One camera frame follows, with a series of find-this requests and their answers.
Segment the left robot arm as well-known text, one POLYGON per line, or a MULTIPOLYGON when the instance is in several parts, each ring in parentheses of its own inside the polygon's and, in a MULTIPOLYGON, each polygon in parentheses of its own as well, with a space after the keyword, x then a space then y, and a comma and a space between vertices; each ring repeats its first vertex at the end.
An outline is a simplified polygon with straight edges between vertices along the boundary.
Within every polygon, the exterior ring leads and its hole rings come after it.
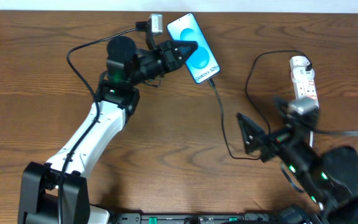
POLYGON ((107 70, 92 93, 88 116, 70 140, 46 163, 23 171, 18 223, 111 223, 112 213, 92 205, 87 180, 111 139, 134 114, 137 84, 181 68, 198 48, 195 41, 166 40, 146 50, 126 36, 107 44, 107 70))

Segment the blue Galaxy smartphone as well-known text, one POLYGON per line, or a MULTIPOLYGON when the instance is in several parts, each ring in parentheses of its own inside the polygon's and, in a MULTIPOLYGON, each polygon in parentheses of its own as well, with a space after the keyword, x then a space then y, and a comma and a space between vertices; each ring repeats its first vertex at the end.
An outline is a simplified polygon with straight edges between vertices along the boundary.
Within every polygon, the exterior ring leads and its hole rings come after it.
POLYGON ((189 73, 196 84, 203 83, 220 72, 220 66, 206 40, 194 14, 187 13, 167 24, 173 40, 189 44, 180 47, 189 57, 185 60, 189 73))

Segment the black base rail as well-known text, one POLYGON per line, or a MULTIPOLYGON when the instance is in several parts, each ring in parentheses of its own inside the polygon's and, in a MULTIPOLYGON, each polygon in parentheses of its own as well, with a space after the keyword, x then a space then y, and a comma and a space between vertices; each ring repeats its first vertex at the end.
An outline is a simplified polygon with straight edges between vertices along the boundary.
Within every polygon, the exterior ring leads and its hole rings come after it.
POLYGON ((88 224, 218 224, 218 223, 299 223, 320 221, 299 207, 288 207, 279 212, 246 213, 119 213, 96 205, 90 206, 88 224))

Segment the white USB charger adapter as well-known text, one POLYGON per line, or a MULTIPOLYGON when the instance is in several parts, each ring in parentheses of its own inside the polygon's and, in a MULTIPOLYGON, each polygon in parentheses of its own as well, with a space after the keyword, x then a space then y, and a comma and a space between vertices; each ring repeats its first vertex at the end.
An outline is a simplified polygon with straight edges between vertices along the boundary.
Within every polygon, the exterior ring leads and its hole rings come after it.
POLYGON ((293 70, 294 68, 303 67, 306 71, 310 71, 312 69, 312 64, 308 57, 305 56, 294 56, 290 59, 290 68, 293 70))

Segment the white power strip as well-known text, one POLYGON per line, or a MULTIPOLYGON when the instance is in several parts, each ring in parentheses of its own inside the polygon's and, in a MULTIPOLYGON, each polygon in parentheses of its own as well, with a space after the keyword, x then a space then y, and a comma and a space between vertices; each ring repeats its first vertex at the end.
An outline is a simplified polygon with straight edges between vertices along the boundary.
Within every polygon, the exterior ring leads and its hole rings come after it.
POLYGON ((291 71, 291 80, 293 82, 296 99, 308 97, 314 99, 317 106, 319 106, 313 69, 306 71, 305 67, 295 67, 291 71))

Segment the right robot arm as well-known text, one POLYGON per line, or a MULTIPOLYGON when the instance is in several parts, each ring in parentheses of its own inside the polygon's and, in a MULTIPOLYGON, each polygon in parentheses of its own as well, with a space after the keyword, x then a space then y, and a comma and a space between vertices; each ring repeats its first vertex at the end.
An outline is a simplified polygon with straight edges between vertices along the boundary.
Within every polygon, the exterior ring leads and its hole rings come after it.
POLYGON ((246 154, 260 152, 267 162, 279 157, 312 201, 323 210, 321 223, 358 223, 358 153, 350 146, 335 147, 321 155, 306 142, 316 126, 318 111, 303 115, 283 113, 285 127, 267 134, 238 113, 246 154))

